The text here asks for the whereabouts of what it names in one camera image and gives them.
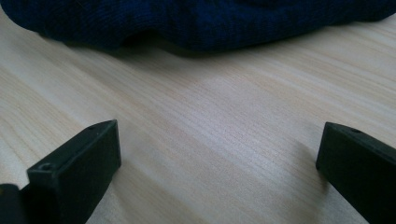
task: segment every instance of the navy blue towel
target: navy blue towel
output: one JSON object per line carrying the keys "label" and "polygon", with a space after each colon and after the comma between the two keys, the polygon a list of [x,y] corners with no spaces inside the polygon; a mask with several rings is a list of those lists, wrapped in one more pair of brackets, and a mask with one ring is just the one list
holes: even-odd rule
{"label": "navy blue towel", "polygon": [[106,49],[143,31],[186,49],[236,49],[326,25],[379,21],[396,11],[396,0],[0,1],[21,27]]}

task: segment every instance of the light wood surface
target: light wood surface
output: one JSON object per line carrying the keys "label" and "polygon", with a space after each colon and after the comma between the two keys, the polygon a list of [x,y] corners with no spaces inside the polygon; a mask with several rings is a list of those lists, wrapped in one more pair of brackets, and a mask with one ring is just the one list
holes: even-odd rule
{"label": "light wood surface", "polygon": [[88,223],[365,223],[315,169],[325,121],[396,147],[396,17],[220,53],[104,52],[0,13],[0,183],[117,119],[122,166]]}

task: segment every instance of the dark blue fabric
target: dark blue fabric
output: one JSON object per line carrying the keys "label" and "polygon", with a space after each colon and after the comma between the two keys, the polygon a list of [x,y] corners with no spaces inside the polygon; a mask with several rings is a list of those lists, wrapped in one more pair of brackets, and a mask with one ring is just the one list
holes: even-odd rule
{"label": "dark blue fabric", "polygon": [[21,27],[106,49],[147,30],[187,49],[236,49],[336,23],[379,21],[396,11],[396,0],[1,0],[1,5]]}

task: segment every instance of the table surface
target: table surface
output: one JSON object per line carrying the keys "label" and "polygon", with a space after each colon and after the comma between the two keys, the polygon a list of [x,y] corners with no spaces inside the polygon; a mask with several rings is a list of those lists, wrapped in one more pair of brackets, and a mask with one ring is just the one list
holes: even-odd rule
{"label": "table surface", "polygon": [[396,146],[396,17],[216,53],[64,44],[0,13],[0,183],[119,122],[88,223],[365,223],[315,168],[326,121]]}

